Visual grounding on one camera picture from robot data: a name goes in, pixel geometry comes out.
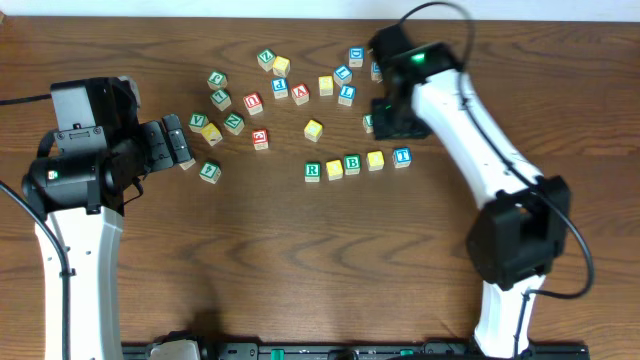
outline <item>wood grain surface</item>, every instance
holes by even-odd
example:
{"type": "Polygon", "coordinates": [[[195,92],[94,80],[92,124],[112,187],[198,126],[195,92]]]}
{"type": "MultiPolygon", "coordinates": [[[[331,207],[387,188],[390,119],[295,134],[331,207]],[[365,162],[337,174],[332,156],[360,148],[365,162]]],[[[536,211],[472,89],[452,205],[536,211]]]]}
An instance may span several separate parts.
{"type": "MultiPolygon", "coordinates": [[[[0,26],[0,98],[49,85],[131,75],[142,121],[204,112],[219,127],[245,116],[239,136],[209,147],[189,132],[198,164],[211,159],[211,185],[196,167],[153,174],[128,205],[118,265],[123,341],[171,330],[259,337],[265,342],[423,341],[468,338],[479,317],[481,279],[464,238],[477,210],[435,137],[375,142],[362,128],[382,93],[368,72],[353,83],[353,107],[318,96],[317,78],[345,62],[390,21],[106,19],[11,17],[0,26]],[[257,64],[269,47],[291,59],[289,84],[311,101],[274,100],[273,74],[257,64]],[[207,77],[228,75],[232,106],[209,100],[207,77]],[[248,116],[242,97],[258,91],[265,111],[248,116]],[[309,119],[325,125],[306,140],[309,119]],[[270,149],[250,133],[267,128],[270,149]],[[413,163],[395,170],[394,147],[413,163]],[[382,150],[383,171],[305,184],[306,161],[382,150]]],[[[593,359],[631,359],[640,341],[640,25],[482,22],[471,73],[489,111],[525,156],[570,184],[572,217],[594,253],[596,285],[572,302],[540,298],[534,341],[584,341],[593,359]]],[[[457,22],[416,21],[417,43],[461,45],[457,22]]],[[[0,178],[19,189],[41,136],[56,126],[50,101],[0,109],[0,178]]],[[[44,282],[33,222],[0,197],[0,354],[39,359],[44,282]]],[[[582,286],[572,239],[545,288],[582,286]]]]}

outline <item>black cable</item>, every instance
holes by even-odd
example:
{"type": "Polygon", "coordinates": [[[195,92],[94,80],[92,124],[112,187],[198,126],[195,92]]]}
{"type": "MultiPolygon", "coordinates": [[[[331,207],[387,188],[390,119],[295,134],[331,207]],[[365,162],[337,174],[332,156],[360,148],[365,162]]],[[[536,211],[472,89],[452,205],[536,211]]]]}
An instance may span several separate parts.
{"type": "Polygon", "coordinates": [[[58,241],[56,236],[53,234],[51,229],[45,224],[40,217],[36,214],[29,204],[26,201],[22,200],[20,195],[18,195],[15,191],[13,191],[7,184],[0,180],[0,189],[2,189],[11,199],[13,199],[20,207],[24,209],[24,211],[29,214],[33,218],[33,220],[40,226],[42,231],[47,235],[51,245],[56,250],[56,254],[58,255],[58,259],[60,260],[60,277],[62,278],[62,359],[69,360],[71,358],[70,355],[70,346],[69,346],[69,333],[70,333],[70,312],[69,312],[69,277],[71,276],[71,268],[69,267],[69,262],[67,261],[66,251],[63,249],[62,244],[58,241]]]}
{"type": "Polygon", "coordinates": [[[34,101],[40,101],[40,100],[47,100],[47,99],[51,99],[51,94],[29,96],[29,97],[20,98],[20,99],[0,100],[0,106],[25,104],[25,103],[30,103],[34,101]]]}
{"type": "Polygon", "coordinates": [[[575,293],[562,294],[562,293],[556,293],[556,292],[553,292],[553,291],[527,289],[525,291],[525,293],[522,294],[522,306],[520,308],[520,316],[518,317],[518,325],[517,325],[517,328],[516,328],[514,355],[513,355],[513,357],[516,358],[519,355],[519,353],[518,353],[518,340],[520,339],[520,333],[522,331],[522,323],[524,321],[524,313],[525,313],[525,309],[526,309],[526,304],[530,299],[530,295],[531,294],[536,294],[536,295],[548,296],[548,297],[551,297],[551,298],[563,299],[563,300],[577,299],[577,298],[580,298],[580,297],[586,295],[589,292],[589,290],[591,290],[591,287],[593,286],[593,283],[595,281],[595,267],[594,267],[594,264],[593,264],[593,257],[591,255],[591,251],[589,250],[589,246],[587,245],[586,241],[582,237],[582,234],[580,234],[580,231],[575,226],[575,224],[571,221],[571,219],[569,219],[569,217],[567,217],[562,212],[562,210],[560,210],[558,208],[558,206],[556,204],[554,204],[553,201],[551,201],[551,199],[549,199],[546,195],[536,191],[535,185],[531,181],[529,181],[524,175],[522,175],[514,167],[512,161],[510,161],[506,156],[504,156],[504,154],[502,154],[502,152],[500,152],[498,147],[493,143],[493,141],[491,141],[491,138],[489,138],[489,136],[485,133],[484,129],[482,129],[482,126],[480,126],[480,123],[478,122],[478,120],[474,116],[473,112],[469,108],[469,105],[468,105],[469,99],[464,95],[463,76],[464,76],[464,73],[465,73],[465,69],[468,67],[469,60],[471,59],[471,53],[473,51],[473,44],[475,42],[475,26],[474,26],[473,19],[471,18],[470,14],[464,8],[460,7],[459,5],[452,4],[452,3],[449,3],[449,2],[445,2],[445,1],[434,1],[434,2],[428,2],[428,3],[422,4],[422,5],[414,8],[413,10],[409,11],[405,16],[403,16],[400,19],[400,21],[398,21],[398,24],[402,24],[407,18],[409,18],[409,16],[411,16],[415,12],[417,12],[419,10],[422,10],[422,9],[424,9],[426,7],[433,6],[433,5],[443,5],[443,6],[447,6],[447,7],[456,9],[460,14],[462,14],[462,16],[464,17],[465,21],[467,22],[467,28],[468,28],[467,44],[465,46],[465,51],[464,51],[463,57],[462,57],[461,70],[459,71],[458,78],[457,78],[458,96],[460,98],[460,105],[462,107],[462,110],[465,111],[465,113],[467,114],[467,116],[469,117],[471,122],[473,123],[474,127],[476,128],[476,130],[478,130],[478,132],[480,133],[482,138],[489,145],[489,147],[491,147],[491,149],[496,154],[496,156],[500,159],[500,161],[502,161],[504,163],[504,165],[507,167],[507,169],[516,178],[518,178],[518,180],[520,180],[523,184],[525,184],[527,186],[527,188],[529,188],[531,190],[531,193],[534,196],[537,196],[542,202],[544,202],[545,205],[549,209],[551,209],[551,211],[553,211],[556,215],[558,215],[558,217],[567,225],[569,230],[575,236],[578,244],[580,245],[580,249],[582,250],[582,254],[584,255],[584,259],[585,259],[586,266],[587,266],[587,280],[586,280],[586,283],[585,283],[584,287],[581,290],[579,290],[579,291],[577,291],[575,293]]]}

